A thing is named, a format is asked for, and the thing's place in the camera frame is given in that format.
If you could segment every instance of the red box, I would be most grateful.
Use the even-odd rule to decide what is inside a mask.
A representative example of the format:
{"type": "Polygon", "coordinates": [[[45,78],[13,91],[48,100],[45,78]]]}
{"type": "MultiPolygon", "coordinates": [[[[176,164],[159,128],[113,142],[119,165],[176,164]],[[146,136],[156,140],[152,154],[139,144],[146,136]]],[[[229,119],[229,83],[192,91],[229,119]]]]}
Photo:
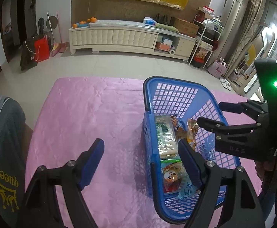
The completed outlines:
{"type": "Polygon", "coordinates": [[[158,48],[160,50],[164,50],[164,51],[169,51],[171,48],[171,46],[165,45],[162,42],[157,42],[155,46],[156,46],[156,48],[158,48]]]}

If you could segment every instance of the wall decoration circle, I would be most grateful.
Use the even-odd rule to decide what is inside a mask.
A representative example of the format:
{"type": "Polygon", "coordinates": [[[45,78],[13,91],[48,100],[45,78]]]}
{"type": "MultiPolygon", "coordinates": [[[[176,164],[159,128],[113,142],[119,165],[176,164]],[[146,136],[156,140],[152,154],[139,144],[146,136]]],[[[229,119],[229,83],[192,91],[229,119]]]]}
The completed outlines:
{"type": "MultiPolygon", "coordinates": [[[[58,24],[58,19],[55,16],[49,16],[50,21],[51,21],[51,27],[52,29],[55,29],[57,27],[58,24]]],[[[47,19],[46,23],[45,23],[46,27],[48,29],[50,29],[50,23],[49,23],[49,19],[47,19]]]]}

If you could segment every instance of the shoe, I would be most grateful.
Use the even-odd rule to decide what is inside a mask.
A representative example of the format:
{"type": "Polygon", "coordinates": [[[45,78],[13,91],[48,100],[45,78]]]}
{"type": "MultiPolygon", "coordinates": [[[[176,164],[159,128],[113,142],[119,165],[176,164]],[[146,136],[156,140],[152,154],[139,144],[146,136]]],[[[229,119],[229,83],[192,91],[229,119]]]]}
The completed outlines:
{"type": "Polygon", "coordinates": [[[226,86],[227,86],[227,89],[228,89],[229,91],[231,91],[232,89],[231,89],[230,83],[229,83],[228,81],[226,81],[225,84],[226,84],[226,86]]]}
{"type": "Polygon", "coordinates": [[[221,77],[219,80],[221,81],[223,87],[227,89],[226,82],[227,82],[227,83],[229,83],[229,82],[228,82],[226,79],[222,78],[222,77],[221,77]]]}

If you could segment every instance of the pink bag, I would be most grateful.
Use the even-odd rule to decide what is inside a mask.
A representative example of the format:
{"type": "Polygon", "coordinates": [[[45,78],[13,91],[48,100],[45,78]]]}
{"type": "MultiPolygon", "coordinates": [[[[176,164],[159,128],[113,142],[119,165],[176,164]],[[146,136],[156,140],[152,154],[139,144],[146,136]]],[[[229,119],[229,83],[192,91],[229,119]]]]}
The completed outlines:
{"type": "Polygon", "coordinates": [[[226,63],[224,60],[215,60],[214,63],[208,68],[208,72],[216,78],[220,78],[227,71],[226,63]]]}

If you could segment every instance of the pink blanket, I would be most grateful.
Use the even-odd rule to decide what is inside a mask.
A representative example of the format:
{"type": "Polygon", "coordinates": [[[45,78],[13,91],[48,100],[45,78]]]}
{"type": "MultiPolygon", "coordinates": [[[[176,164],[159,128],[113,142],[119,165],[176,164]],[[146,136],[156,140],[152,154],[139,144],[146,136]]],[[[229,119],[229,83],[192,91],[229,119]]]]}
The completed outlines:
{"type": "MultiPolygon", "coordinates": [[[[40,165],[61,167],[76,160],[96,138],[105,142],[105,153],[92,182],[82,191],[99,228],[182,227],[161,220],[146,196],[145,152],[142,136],[143,81],[117,78],[58,79],[37,120],[26,167],[25,187],[40,165]]],[[[213,91],[218,102],[246,101],[235,94],[213,91]]],[[[230,125],[250,123],[246,115],[224,114],[230,125]]],[[[254,163],[241,159],[260,193],[254,163]]],[[[62,190],[57,187],[64,224],[72,227],[62,190]]],[[[209,227],[215,227],[220,210],[209,227]]]]}

